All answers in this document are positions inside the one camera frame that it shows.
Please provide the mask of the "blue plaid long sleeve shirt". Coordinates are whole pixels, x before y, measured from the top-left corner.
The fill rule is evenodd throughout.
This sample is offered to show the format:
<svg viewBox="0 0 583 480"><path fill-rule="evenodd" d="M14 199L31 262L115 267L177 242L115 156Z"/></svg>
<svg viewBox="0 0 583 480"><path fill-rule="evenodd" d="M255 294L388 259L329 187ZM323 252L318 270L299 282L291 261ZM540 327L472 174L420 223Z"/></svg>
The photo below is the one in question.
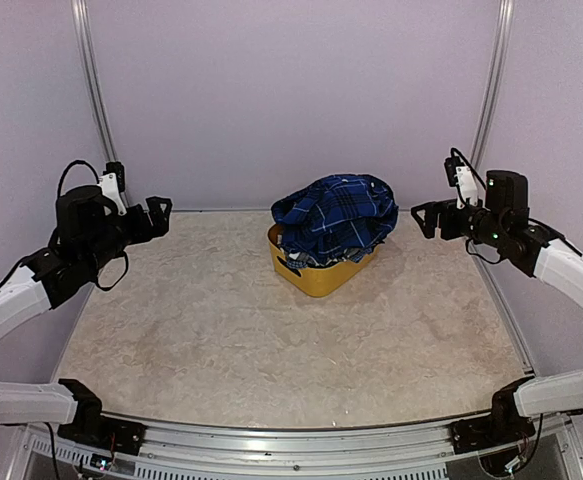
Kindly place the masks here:
<svg viewBox="0 0 583 480"><path fill-rule="evenodd" d="M348 248L376 249L395 229L399 207L381 179L335 174L276 201L271 214L285 249L324 261Z"/></svg>

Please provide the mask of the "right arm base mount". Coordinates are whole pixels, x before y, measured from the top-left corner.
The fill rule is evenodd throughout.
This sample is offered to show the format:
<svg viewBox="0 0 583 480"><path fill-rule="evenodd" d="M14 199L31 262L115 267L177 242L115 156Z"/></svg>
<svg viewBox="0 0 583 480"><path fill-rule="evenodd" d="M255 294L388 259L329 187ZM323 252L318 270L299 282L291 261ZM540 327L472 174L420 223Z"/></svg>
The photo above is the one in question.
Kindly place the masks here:
<svg viewBox="0 0 583 480"><path fill-rule="evenodd" d="M521 441L536 434L534 422L518 413L512 390L496 392L488 414L452 422L449 429L457 455Z"/></svg>

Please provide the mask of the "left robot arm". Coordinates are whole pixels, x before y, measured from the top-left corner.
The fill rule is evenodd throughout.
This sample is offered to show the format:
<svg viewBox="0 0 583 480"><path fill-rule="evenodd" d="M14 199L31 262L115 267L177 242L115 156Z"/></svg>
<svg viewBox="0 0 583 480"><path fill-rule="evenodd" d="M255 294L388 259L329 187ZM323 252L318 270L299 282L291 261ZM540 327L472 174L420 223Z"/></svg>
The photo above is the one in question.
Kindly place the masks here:
<svg viewBox="0 0 583 480"><path fill-rule="evenodd" d="M149 197L125 207L116 187L104 182L76 187L57 197L56 227L49 244L18 260L0 282L0 340L29 320L54 310L101 270L126 259L130 245L147 243L169 231L172 202ZM0 425L71 424L92 445L111 434L108 418L85 405L81 383L0 382Z"/></svg>

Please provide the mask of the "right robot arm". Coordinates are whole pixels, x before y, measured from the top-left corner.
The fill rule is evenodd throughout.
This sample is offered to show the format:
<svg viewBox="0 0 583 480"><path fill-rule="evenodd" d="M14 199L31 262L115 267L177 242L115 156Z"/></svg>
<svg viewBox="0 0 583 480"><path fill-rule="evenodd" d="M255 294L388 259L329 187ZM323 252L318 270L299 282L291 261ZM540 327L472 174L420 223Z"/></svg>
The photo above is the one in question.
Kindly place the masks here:
<svg viewBox="0 0 583 480"><path fill-rule="evenodd" d="M528 181L512 171L490 170L485 196L479 198L472 172L459 167L450 184L455 198L431 201L411 210L427 239L463 238L496 250L500 260L558 290L583 309L583 251L552 227L529 216ZM547 413L583 411L583 369L527 379L508 393L502 405L484 419L482 433L494 444L517 432L522 418Z"/></svg>

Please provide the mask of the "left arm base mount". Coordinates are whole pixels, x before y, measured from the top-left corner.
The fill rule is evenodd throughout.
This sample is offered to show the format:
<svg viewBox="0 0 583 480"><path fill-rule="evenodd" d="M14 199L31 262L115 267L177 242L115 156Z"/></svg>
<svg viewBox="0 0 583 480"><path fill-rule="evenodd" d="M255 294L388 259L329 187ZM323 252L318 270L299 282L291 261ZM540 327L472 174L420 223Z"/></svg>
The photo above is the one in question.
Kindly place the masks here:
<svg viewBox="0 0 583 480"><path fill-rule="evenodd" d="M77 402L73 420L58 427L60 438L90 447L137 456L147 427L139 422L103 414L102 401L75 379L60 379Z"/></svg>

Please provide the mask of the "yellow plastic basket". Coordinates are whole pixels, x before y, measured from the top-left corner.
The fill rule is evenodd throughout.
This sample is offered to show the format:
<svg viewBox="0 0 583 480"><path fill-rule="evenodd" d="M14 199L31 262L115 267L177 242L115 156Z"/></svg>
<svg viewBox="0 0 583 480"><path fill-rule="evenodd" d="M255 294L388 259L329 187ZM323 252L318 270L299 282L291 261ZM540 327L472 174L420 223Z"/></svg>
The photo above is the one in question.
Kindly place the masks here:
<svg viewBox="0 0 583 480"><path fill-rule="evenodd" d="M277 246L277 237L281 234L282 227L277 224L271 226L267 232L274 271L301 292L314 298L322 298L333 293L362 271L379 252L379 248L376 248L358 263L346 260L326 268L297 269L289 265L285 254Z"/></svg>

